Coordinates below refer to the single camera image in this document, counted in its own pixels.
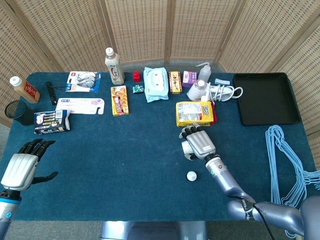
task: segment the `chip bag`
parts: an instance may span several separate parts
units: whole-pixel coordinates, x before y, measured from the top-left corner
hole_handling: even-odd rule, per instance
[[[175,105],[176,125],[185,127],[192,123],[210,126],[217,121],[210,101],[180,101]]]

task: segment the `red cap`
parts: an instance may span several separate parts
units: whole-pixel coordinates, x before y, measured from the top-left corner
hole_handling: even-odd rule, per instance
[[[133,81],[134,81],[135,83],[140,82],[140,73],[139,73],[138,71],[134,71],[134,72],[133,72]]]

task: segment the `purple box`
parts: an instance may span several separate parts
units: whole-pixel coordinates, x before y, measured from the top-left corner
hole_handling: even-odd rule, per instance
[[[191,86],[197,81],[197,73],[194,71],[184,71],[182,86],[191,88]]]

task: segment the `yellow box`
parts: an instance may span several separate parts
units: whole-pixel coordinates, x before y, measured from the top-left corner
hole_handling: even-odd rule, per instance
[[[129,114],[126,86],[111,87],[111,103],[113,116]]]
[[[178,127],[192,123],[210,126],[215,122],[210,101],[180,101],[175,105],[175,118]]]
[[[172,94],[182,93],[181,75],[179,71],[169,72],[170,92]]]

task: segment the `white trigger spray bottle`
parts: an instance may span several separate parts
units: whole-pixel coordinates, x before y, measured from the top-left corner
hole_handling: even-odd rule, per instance
[[[211,67],[210,67],[210,63],[209,62],[204,62],[204,63],[201,63],[199,65],[197,65],[196,67],[200,67],[200,66],[203,66],[203,68],[201,68],[200,70],[200,74],[198,76],[198,79],[201,79],[203,81],[205,81],[206,83],[208,82],[209,80],[209,77],[211,75]]]

